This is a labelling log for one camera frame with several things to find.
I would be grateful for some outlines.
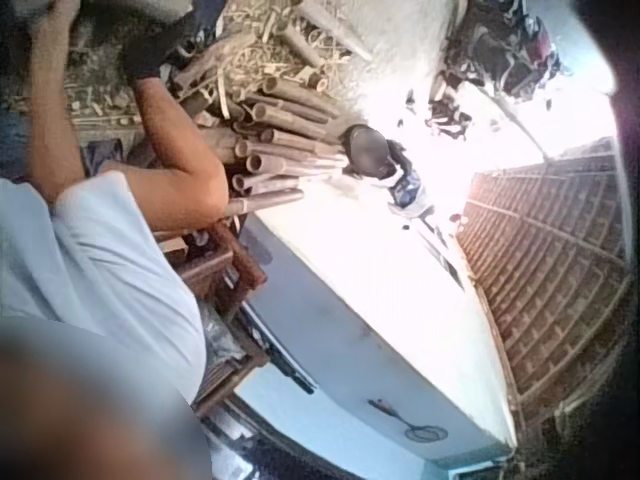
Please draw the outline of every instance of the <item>hand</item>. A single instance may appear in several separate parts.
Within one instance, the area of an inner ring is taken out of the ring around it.
[[[42,34],[68,35],[81,3],[82,0],[53,0],[49,12],[34,23],[33,38]]]

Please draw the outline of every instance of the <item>sleeve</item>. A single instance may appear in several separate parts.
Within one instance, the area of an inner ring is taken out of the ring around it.
[[[109,172],[71,187],[53,214],[95,267],[98,288],[117,312],[102,333],[155,355],[192,402],[206,363],[198,306],[160,251],[125,176]]]

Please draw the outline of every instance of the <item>wooden chair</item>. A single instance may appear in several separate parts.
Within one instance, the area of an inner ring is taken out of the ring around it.
[[[205,415],[269,357],[238,321],[237,313],[247,296],[267,281],[266,274],[221,221],[199,232],[204,246],[192,244],[186,260],[174,266],[198,300],[214,305],[234,340],[246,352],[241,360],[227,360],[208,368],[192,405],[198,417]]]

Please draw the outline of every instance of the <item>elbow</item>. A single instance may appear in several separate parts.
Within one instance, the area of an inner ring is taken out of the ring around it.
[[[202,182],[198,189],[196,204],[201,212],[202,226],[224,217],[229,204],[229,187],[225,176]]]

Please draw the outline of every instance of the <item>bamboo shavings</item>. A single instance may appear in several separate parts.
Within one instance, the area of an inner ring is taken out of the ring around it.
[[[229,105],[227,105],[227,93],[224,88],[224,73],[221,68],[218,69],[218,96],[220,98],[220,110],[225,120],[231,118],[229,113]]]
[[[344,18],[336,7],[336,0],[318,0],[331,14]],[[226,78],[236,87],[256,90],[265,76],[277,76],[297,81],[306,80],[311,73],[304,61],[272,35],[278,21],[290,21],[320,56],[325,59],[322,74],[327,78],[327,93],[342,86],[341,69],[349,60],[348,51],[334,39],[296,16],[291,0],[232,0],[223,13],[225,26],[238,25],[251,30],[261,42],[239,52],[225,69]]]

